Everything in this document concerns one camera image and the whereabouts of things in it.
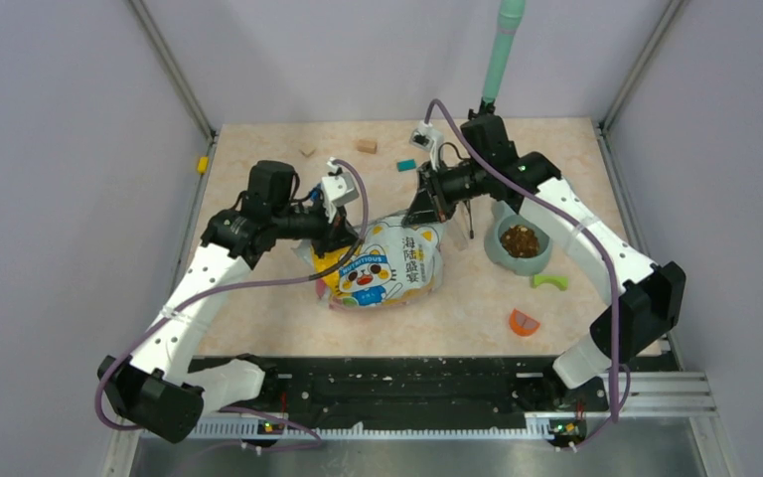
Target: bowl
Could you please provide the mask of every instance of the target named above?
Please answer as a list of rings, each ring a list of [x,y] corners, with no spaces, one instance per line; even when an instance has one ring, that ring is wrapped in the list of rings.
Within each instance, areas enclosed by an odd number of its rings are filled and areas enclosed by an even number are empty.
[[[493,217],[495,221],[484,235],[484,251],[487,253],[487,258],[516,275],[532,276],[542,273],[548,265],[548,261],[551,260],[552,245],[548,235],[539,227],[514,213],[504,202],[497,202],[493,205]],[[515,226],[527,227],[534,231],[534,235],[539,241],[539,254],[530,258],[522,258],[511,256],[505,250],[500,238],[509,228]]]

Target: speckled tabletop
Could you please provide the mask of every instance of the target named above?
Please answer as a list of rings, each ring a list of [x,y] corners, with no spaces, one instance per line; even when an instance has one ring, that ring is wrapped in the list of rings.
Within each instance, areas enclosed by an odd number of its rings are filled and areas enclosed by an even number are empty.
[[[505,119],[521,155],[539,151],[559,167],[583,202],[623,237],[592,122],[588,118]],[[326,160],[336,156],[356,166],[368,186],[371,219],[405,209],[416,190],[413,171],[396,171],[396,162],[426,160],[407,144],[416,121],[228,124],[221,130],[215,162],[198,219],[206,221],[232,204],[246,189],[250,167],[261,159],[292,164],[305,192],[319,181]],[[447,127],[446,139],[453,140]],[[356,150],[361,138],[375,139],[377,154]],[[316,149],[305,158],[302,147]],[[447,150],[447,162],[452,151]],[[580,269],[555,249],[545,273],[568,276],[567,291],[551,285],[531,288],[529,278],[497,267],[485,256],[484,233],[492,223],[491,199],[473,201],[475,239],[468,246],[443,242],[442,286],[403,307],[372,311],[334,311],[320,304],[313,283],[231,292],[229,301],[200,346],[202,355],[262,356],[489,356],[559,354],[583,336],[604,310]],[[347,208],[360,222],[360,201]],[[293,251],[297,242],[280,242],[266,254],[250,279],[309,274]],[[508,324],[514,308],[541,323],[529,337]],[[654,345],[645,352],[658,354]]]

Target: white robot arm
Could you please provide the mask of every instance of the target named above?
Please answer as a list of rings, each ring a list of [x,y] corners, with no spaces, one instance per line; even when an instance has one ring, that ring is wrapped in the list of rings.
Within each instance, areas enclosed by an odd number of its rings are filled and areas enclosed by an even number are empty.
[[[458,203],[481,195],[504,201],[560,246],[609,306],[590,326],[588,335],[543,370],[548,393],[543,401],[563,401],[572,395],[572,390],[612,366],[613,307],[618,307],[620,317],[616,357],[619,363],[635,357],[677,324],[686,275],[676,263],[660,266],[621,240],[580,201],[559,169],[542,154],[533,152],[519,157],[500,116],[490,110],[477,114],[470,111],[470,120],[460,127],[460,133],[493,169],[532,196],[557,206],[579,225],[574,226],[535,201],[525,200],[473,159],[446,166],[436,147],[442,144],[443,136],[427,122],[420,122],[410,136],[410,143],[427,151],[431,160],[417,169],[417,194],[403,223],[445,222],[452,218]],[[607,268],[584,230],[601,243],[613,261],[618,303],[611,303]]]
[[[317,253],[356,245],[344,206],[358,191],[333,161],[307,208],[293,198],[299,187],[293,167],[274,161],[253,166],[248,189],[209,220],[183,280],[151,325],[158,330],[116,369],[110,371],[112,357],[101,363],[100,385],[116,413],[179,442],[202,414],[259,395],[265,371],[243,357],[189,373],[201,339],[227,301],[225,293],[204,292],[238,288],[277,239],[309,239]]]

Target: orange toy piece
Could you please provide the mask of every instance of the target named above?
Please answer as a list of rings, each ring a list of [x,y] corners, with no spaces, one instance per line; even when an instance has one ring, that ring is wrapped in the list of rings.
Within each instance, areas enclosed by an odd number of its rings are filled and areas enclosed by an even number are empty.
[[[511,313],[511,329],[519,336],[530,336],[539,329],[539,322],[514,308]]]

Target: white connector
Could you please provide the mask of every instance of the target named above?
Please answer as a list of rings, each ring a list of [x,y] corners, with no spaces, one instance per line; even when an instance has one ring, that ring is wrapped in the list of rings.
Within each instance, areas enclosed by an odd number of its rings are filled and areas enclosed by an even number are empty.
[[[445,142],[443,133],[437,130],[430,122],[419,121],[416,129],[410,133],[408,143],[428,152],[431,159],[431,167],[436,171],[440,165],[440,146]]]
[[[329,162],[326,163],[332,172],[338,171],[338,166],[333,163],[335,159],[330,157]],[[348,172],[323,177],[320,179],[320,189],[323,192],[323,205],[326,207],[329,223],[335,219],[339,207],[346,206],[359,197],[355,180]]]
[[[613,364],[609,356],[598,349],[587,334],[554,360],[554,370],[570,390],[579,388],[587,381],[607,371]]]

